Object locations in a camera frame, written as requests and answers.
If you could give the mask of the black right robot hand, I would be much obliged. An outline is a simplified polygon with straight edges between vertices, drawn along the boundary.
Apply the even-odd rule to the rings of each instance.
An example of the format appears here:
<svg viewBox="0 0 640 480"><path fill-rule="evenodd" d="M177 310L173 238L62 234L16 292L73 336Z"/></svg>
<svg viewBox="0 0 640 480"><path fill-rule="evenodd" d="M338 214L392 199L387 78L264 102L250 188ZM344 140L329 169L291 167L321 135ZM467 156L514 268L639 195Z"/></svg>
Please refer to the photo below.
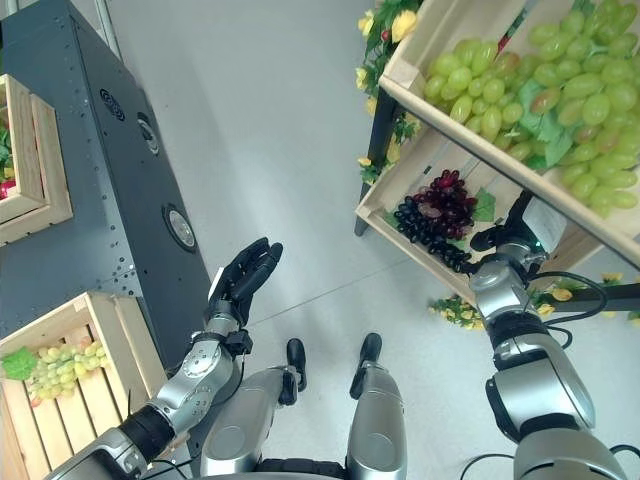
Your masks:
<svg viewBox="0 0 640 480"><path fill-rule="evenodd" d="M567 228L563 215L531 192L523 190L501 225L476 233L473 250L484 252L507 243L524 245L534 253L552 253Z"/></svg>

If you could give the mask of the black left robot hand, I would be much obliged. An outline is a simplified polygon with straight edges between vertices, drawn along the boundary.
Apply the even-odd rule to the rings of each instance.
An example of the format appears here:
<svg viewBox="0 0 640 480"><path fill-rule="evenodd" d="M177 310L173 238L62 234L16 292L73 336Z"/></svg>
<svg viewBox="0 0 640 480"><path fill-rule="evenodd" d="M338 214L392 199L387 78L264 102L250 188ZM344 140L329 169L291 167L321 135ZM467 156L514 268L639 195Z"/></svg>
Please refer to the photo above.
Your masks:
<svg viewBox="0 0 640 480"><path fill-rule="evenodd" d="M217 274L208 298L206 316L229 314L241 327L249 320L256 291L269 279L283 253L283 245L260 238L243 250Z"/></svg>

